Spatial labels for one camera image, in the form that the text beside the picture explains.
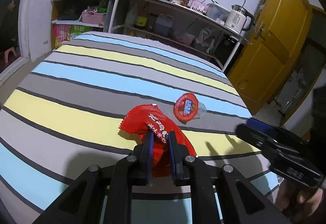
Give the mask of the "person's right hand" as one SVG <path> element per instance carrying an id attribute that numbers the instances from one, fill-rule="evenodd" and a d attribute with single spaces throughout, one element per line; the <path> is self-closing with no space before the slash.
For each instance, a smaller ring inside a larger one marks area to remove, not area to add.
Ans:
<path id="1" fill-rule="evenodd" d="M 303 206 L 303 209 L 298 214 L 302 216 L 312 215 L 323 200 L 323 190 L 318 188 L 312 192 L 308 190 L 296 192 L 296 189 L 297 187 L 293 183 L 283 180 L 275 201 L 276 207 L 281 211 L 285 210 L 290 205 L 290 199 L 294 196 L 296 202 Z"/>

